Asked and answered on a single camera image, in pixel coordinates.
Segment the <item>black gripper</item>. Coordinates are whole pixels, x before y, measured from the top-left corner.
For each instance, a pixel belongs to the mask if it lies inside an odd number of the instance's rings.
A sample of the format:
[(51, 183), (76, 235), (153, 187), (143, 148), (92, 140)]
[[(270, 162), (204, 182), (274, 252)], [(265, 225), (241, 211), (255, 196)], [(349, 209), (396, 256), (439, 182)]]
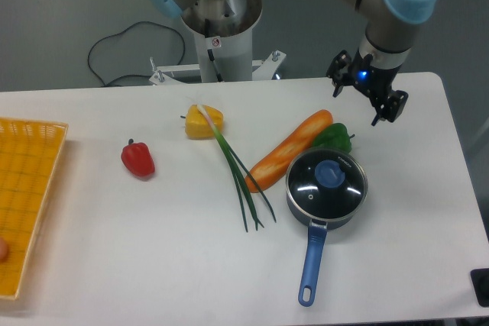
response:
[(351, 65), (351, 56), (346, 50), (340, 51), (332, 60), (326, 76), (332, 80), (334, 98), (342, 92), (345, 86), (350, 86), (352, 76), (355, 78), (354, 87), (371, 100), (376, 115), (371, 122), (375, 126), (379, 121), (394, 123), (402, 114), (409, 94), (402, 90), (392, 90), (392, 82), (400, 67), (379, 68), (374, 66), (370, 54), (356, 51)]

